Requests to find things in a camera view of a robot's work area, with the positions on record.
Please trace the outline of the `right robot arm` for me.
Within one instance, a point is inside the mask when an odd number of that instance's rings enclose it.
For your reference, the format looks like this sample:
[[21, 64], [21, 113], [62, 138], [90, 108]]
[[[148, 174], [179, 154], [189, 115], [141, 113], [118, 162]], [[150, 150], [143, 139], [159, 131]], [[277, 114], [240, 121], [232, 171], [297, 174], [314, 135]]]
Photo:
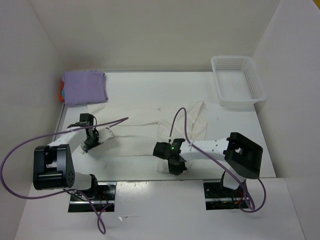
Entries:
[[164, 160], [168, 173], [180, 175], [187, 170], [187, 163], [195, 160], [215, 159], [224, 167], [222, 186], [236, 190], [247, 179], [260, 178], [263, 148], [246, 136], [232, 132], [230, 136], [215, 140], [188, 142], [176, 138], [172, 142], [157, 142], [152, 155]]

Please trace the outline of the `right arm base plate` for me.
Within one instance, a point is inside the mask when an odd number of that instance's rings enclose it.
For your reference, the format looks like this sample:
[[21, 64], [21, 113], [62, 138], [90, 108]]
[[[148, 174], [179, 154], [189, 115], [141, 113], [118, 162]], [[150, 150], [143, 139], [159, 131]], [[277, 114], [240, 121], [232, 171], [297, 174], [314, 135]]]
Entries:
[[242, 188], [236, 190], [224, 187], [220, 182], [203, 183], [206, 210], [248, 209]]

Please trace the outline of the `white t shirt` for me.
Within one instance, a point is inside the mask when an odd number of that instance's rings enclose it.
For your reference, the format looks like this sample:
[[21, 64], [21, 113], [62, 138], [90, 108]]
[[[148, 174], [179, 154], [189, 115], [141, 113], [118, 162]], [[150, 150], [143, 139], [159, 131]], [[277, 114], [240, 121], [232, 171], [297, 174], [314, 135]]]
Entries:
[[205, 102], [101, 103], [88, 106], [99, 123], [128, 117], [110, 129], [114, 137], [89, 153], [74, 154], [81, 173], [124, 177], [126, 172], [145, 176], [169, 173], [168, 164], [153, 156], [157, 142], [183, 138], [204, 140], [207, 121]]

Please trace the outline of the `orange t shirt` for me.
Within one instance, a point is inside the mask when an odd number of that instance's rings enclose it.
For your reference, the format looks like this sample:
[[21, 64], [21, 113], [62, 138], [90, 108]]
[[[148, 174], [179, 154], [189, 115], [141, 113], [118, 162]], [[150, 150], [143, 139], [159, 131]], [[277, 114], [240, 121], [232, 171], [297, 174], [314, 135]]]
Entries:
[[64, 90], [64, 86], [65, 86], [65, 83], [61, 80], [60, 81], [60, 94], [59, 94], [59, 100], [61, 101], [60, 97], [61, 97], [61, 92], [62, 90]]

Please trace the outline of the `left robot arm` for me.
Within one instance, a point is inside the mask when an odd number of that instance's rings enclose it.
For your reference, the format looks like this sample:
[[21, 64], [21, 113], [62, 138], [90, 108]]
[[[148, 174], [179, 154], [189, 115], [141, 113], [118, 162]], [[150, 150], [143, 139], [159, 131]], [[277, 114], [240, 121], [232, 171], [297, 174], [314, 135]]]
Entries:
[[36, 190], [76, 189], [93, 199], [98, 194], [98, 180], [93, 174], [75, 171], [72, 153], [80, 147], [85, 153], [102, 144], [90, 113], [81, 113], [79, 121], [69, 125], [71, 132], [34, 150], [33, 186]]

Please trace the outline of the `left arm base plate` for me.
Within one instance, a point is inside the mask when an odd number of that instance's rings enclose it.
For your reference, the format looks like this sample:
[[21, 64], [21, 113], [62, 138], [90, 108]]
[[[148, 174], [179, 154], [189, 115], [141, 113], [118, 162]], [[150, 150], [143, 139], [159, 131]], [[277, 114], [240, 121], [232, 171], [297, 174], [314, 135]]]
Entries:
[[82, 193], [91, 201], [91, 207], [87, 198], [79, 192], [70, 193], [68, 212], [69, 213], [90, 213], [94, 209], [98, 213], [114, 212], [116, 198], [115, 182], [98, 182], [94, 190], [81, 190]]

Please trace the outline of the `teal t shirt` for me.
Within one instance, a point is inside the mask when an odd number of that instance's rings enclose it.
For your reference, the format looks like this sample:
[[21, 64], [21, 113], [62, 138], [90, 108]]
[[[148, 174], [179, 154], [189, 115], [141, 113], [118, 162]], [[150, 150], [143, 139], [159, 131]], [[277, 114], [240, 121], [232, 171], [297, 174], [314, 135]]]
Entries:
[[63, 102], [65, 101], [65, 91], [64, 90], [61, 91], [60, 100]]

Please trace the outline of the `lavender t shirt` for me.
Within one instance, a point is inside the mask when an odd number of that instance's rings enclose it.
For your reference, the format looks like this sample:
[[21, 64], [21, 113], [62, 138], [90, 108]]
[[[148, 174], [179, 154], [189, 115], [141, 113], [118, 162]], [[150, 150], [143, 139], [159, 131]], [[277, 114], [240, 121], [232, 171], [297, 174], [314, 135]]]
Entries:
[[101, 71], [66, 71], [63, 78], [65, 105], [73, 107], [106, 102], [106, 79]]

